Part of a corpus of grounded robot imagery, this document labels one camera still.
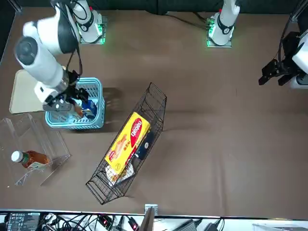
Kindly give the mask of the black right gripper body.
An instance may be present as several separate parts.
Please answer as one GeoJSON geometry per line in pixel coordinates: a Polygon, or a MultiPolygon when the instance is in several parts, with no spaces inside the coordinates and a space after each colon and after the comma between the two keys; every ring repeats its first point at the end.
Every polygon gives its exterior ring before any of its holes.
{"type": "Polygon", "coordinates": [[[61,93],[67,98],[79,98],[79,90],[76,88],[77,81],[79,80],[79,74],[75,71],[67,71],[64,72],[66,77],[68,77],[68,85],[66,89],[61,93]]]}

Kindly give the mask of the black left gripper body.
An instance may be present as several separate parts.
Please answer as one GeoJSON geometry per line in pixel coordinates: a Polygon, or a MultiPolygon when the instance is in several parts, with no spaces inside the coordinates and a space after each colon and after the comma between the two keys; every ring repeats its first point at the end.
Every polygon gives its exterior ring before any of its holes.
{"type": "Polygon", "coordinates": [[[282,39],[278,52],[278,62],[280,65],[280,74],[291,74],[299,70],[298,66],[292,60],[297,51],[300,41],[300,33],[291,31],[282,39]]]}

